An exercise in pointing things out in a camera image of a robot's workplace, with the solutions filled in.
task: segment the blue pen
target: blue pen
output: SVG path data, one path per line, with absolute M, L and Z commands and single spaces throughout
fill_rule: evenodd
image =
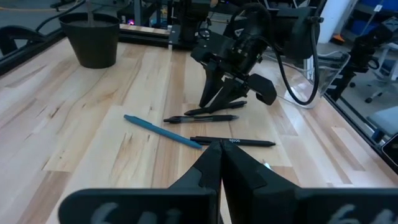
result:
M 185 144 L 187 146 L 191 146 L 194 147 L 196 149 L 201 149 L 201 145 L 199 145 L 198 143 L 191 141 L 187 138 L 184 138 L 182 136 L 179 136 L 178 134 L 174 134 L 173 132 L 170 132 L 168 130 L 164 130 L 163 128 L 154 126 L 153 124 L 151 124 L 148 121 L 144 121 L 143 119 L 137 118 L 136 116 L 129 116 L 129 115 L 124 115 L 124 118 L 128 121 L 130 121 L 133 124 L 136 124 L 140 127 L 146 128 L 148 130 L 151 130 L 159 135 L 163 135 L 165 137 L 168 137 L 169 139 L 173 139 L 174 141 L 178 141 L 182 144 Z

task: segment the blue bin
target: blue bin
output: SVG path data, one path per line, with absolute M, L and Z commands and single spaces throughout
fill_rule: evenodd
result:
M 380 0 L 361 0 L 361 3 L 376 7 L 380 3 Z M 382 5 L 383 9 L 398 11 L 398 0 L 384 0 Z
M 356 34 L 356 35 L 361 35 L 362 30 L 365 28 L 367 21 L 361 21 L 361 20 L 355 20 L 353 22 L 353 26 L 351 27 L 351 32 Z M 366 28 L 364 34 L 368 34 L 371 30 L 373 30 L 375 27 L 377 27 L 379 24 L 377 22 L 371 22 Z

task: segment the black pen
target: black pen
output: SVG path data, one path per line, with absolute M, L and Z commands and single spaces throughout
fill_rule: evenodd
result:
M 234 139 L 234 138 L 229 139 L 229 138 L 213 138 L 213 137 L 196 136 L 196 137 L 191 137 L 190 140 L 195 141 L 201 145 L 210 145 L 210 143 L 213 141 L 228 140 L 238 146 L 258 146 L 258 147 L 275 146 L 275 143 L 270 142 L 270 141 Z
M 235 115 L 213 115 L 213 116 L 173 116 L 164 119 L 163 122 L 171 124 L 188 123 L 188 122 L 217 122 L 217 121 L 233 121 L 238 119 Z
M 247 101 L 238 101 L 238 102 L 228 103 L 227 105 L 221 107 L 219 110 L 241 108 L 246 103 L 248 103 L 248 102 Z M 207 112 L 208 112 L 208 108 L 206 107 L 206 108 L 199 108 L 199 109 L 187 111 L 184 113 L 184 115 L 193 116 L 193 115 L 198 115 L 198 114 L 204 114 Z

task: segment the wood grain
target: wood grain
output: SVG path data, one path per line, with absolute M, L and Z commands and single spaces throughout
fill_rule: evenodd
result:
M 255 71 L 284 90 L 273 62 Z M 204 69 L 189 52 L 119 43 L 114 66 L 90 70 L 67 39 L 1 77 L 0 220 L 58 223 L 60 202 L 84 188 L 165 188 L 203 153 L 128 123 L 124 114 L 187 138 L 274 141 L 272 148 L 242 149 L 302 187 L 398 186 L 395 173 L 325 100 L 312 110 L 281 99 L 266 106 L 250 92 L 244 108 L 216 112 L 240 116 L 236 121 L 162 122 L 198 108 L 204 84 Z

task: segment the wooden tabletop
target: wooden tabletop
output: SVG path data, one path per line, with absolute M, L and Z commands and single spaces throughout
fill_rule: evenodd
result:
M 258 68 L 280 77 L 271 62 Z M 185 137 L 274 141 L 242 148 L 302 187 L 397 187 L 395 173 L 325 100 L 313 110 L 280 98 L 266 106 L 250 92 L 244 108 L 216 113 L 236 121 L 162 122 L 198 108 L 204 83 L 189 52 L 120 43 L 114 66 L 92 70 L 79 65 L 67 39 L 1 77 L 1 223 L 57 223 L 59 203 L 79 189 L 166 188 L 202 154 L 124 114 Z

